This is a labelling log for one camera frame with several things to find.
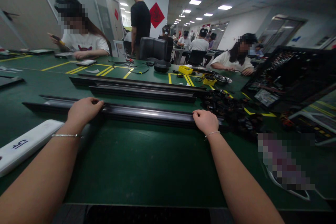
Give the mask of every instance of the yellow container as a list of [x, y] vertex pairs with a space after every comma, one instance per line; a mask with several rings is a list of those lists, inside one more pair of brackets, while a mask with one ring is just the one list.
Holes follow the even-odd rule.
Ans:
[[204, 85], [210, 85], [210, 86], [213, 86], [215, 83], [217, 82], [216, 79], [214, 79], [213, 81], [212, 80], [208, 80], [208, 79], [204, 79], [203, 80], [203, 84]]
[[179, 66], [178, 71], [185, 75], [189, 75], [193, 72], [193, 70], [187, 66]]

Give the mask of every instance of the red decoration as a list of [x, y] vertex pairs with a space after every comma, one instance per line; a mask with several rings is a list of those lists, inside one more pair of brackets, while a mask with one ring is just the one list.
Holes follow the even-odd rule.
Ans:
[[158, 6], [158, 3], [155, 3], [153, 7], [149, 11], [150, 13], [150, 22], [156, 28], [162, 20], [165, 18], [160, 7]]
[[118, 12], [117, 12], [117, 9], [114, 9], [114, 15], [115, 15], [115, 18], [118, 20], [118, 18], [119, 18], [119, 14], [118, 14]]

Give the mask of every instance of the white shirt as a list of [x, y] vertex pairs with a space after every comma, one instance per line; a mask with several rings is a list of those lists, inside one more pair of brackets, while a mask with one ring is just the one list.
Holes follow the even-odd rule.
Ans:
[[81, 35], [79, 33], [69, 33], [69, 31], [64, 31], [62, 41], [67, 47], [72, 48], [74, 51], [94, 51], [104, 49], [110, 53], [106, 40], [100, 35], [94, 35], [92, 33]]
[[186, 39], [184, 39], [184, 37], [180, 37], [178, 42], [181, 43], [181, 44], [184, 44], [184, 48], [188, 48], [191, 45], [190, 38], [188, 38], [188, 37]]
[[189, 46], [189, 51], [207, 51], [209, 49], [209, 42], [203, 38], [197, 38], [191, 42]]
[[246, 68], [253, 67], [253, 65], [251, 64], [251, 60], [248, 57], [245, 58], [245, 62], [243, 65], [240, 65], [238, 61], [230, 62], [229, 59], [230, 59], [230, 53], [229, 51], [226, 51], [226, 52], [223, 52], [221, 55], [219, 55], [217, 58], [215, 58], [213, 62], [211, 63], [211, 65], [214, 63], [220, 63], [225, 67], [226, 66], [234, 67], [235, 70], [238, 70], [240, 72], [244, 71]]

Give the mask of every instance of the green table surface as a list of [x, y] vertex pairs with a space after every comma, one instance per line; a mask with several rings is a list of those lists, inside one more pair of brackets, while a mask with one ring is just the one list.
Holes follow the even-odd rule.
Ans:
[[[113, 60], [124, 61], [123, 58], [113, 58]], [[104, 71], [112, 64], [107, 57], [98, 59], [98, 63], [100, 65], [79, 69], [78, 73], [89, 74], [85, 70], [96, 69]], [[66, 119], [64, 115], [33, 113], [21, 104], [23, 101], [42, 103], [43, 99], [38, 96], [39, 94], [71, 98], [92, 96], [87, 88], [73, 86], [69, 80], [70, 71], [77, 69], [78, 66], [71, 62], [68, 63], [65, 59], [57, 59], [52, 55], [22, 57], [13, 60], [0, 60], [0, 66], [23, 70], [17, 73], [1, 72], [0, 75], [20, 76], [25, 79], [24, 83], [0, 91], [2, 112], [0, 146], [13, 141], [47, 119], [61, 121]], [[134, 71], [145, 71], [146, 68], [143, 65]], [[178, 66], [172, 65], [169, 73], [172, 73], [172, 70], [178, 70]], [[169, 82], [168, 73], [155, 72], [153, 67], [143, 75], [130, 73], [126, 76], [128, 74], [127, 68], [115, 68], [110, 72], [105, 71], [105, 73], [107, 73], [105, 76], [109, 77], [126, 77], [160, 83]], [[234, 91], [234, 97], [243, 97], [240, 89], [249, 78], [233, 72], [225, 72], [225, 75], [232, 78], [233, 83], [224, 89]], [[175, 74], [170, 74], [170, 77], [173, 84], [187, 85], [187, 78], [177, 78]], [[195, 86], [201, 85], [196, 82], [193, 84]], [[201, 108], [199, 100], [194, 104], [188, 104], [105, 95], [97, 97], [110, 103], [176, 111], [192, 112]], [[268, 128], [278, 132], [281, 137], [288, 139], [299, 137], [296, 133], [282, 131], [276, 117], [265, 117], [265, 123]], [[277, 209], [331, 211], [329, 205], [315, 191], [309, 191], [311, 201], [304, 201], [273, 184], [266, 175], [265, 167], [258, 157], [256, 144], [233, 133], [224, 133], [223, 136]], [[27, 167], [36, 154], [8, 175], [0, 178], [0, 194]], [[323, 165], [323, 161], [325, 161], [323, 158], [328, 155], [332, 155], [330, 149], [314, 148], [307, 155], [303, 155], [301, 160], [306, 164], [309, 163], [308, 159], [314, 160]], [[329, 176], [328, 172], [320, 171], [323, 176]], [[335, 185], [328, 184], [330, 183], [326, 182], [328, 179], [323, 178], [322, 182], [318, 178], [314, 178], [314, 180], [329, 187]], [[101, 122], [92, 139], [84, 144], [83, 149], [79, 152], [64, 202], [202, 208], [227, 207], [209, 143], [204, 141], [204, 135], [200, 131], [115, 120]]]

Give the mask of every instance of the silver bracelet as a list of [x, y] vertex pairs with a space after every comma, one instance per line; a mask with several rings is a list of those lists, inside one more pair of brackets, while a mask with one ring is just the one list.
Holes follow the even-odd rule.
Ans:
[[75, 137], [75, 138], [77, 138], [77, 137], [79, 137], [79, 138], [83, 138], [83, 136], [81, 136], [81, 135], [79, 135], [79, 134], [76, 134], [76, 135], [58, 135], [58, 134], [53, 134], [53, 135], [51, 135], [52, 137]]
[[205, 136], [205, 140], [208, 138], [209, 135], [211, 135], [213, 133], [220, 133], [220, 131], [214, 131], [214, 132], [209, 133], [208, 135]]

